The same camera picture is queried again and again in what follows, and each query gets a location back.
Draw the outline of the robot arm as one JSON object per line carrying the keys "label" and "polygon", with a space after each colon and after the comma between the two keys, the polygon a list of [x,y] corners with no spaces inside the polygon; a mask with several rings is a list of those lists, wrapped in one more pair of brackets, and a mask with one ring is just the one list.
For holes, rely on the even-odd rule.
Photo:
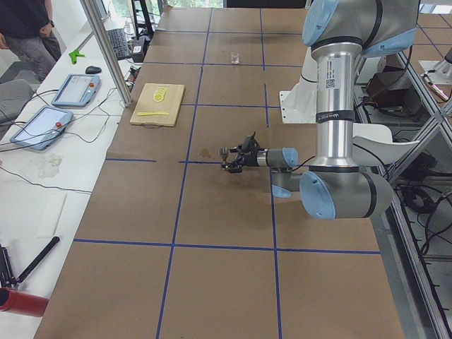
{"label": "robot arm", "polygon": [[299,192],[305,210],[318,219],[368,218],[390,205],[392,189],[381,176],[361,172],[352,156],[353,87],[358,57],[386,56],[410,47],[418,1],[315,1],[303,27],[303,42],[317,64],[316,156],[296,174],[297,151],[265,149],[254,136],[233,149],[222,168],[269,167],[273,194]]}

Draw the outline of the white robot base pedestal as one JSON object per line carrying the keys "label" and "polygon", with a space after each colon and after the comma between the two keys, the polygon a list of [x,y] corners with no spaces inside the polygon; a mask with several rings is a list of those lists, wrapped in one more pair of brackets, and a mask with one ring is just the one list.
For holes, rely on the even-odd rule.
{"label": "white robot base pedestal", "polygon": [[280,91],[280,110],[284,124],[316,123],[317,63],[307,48],[299,81],[291,91]]}

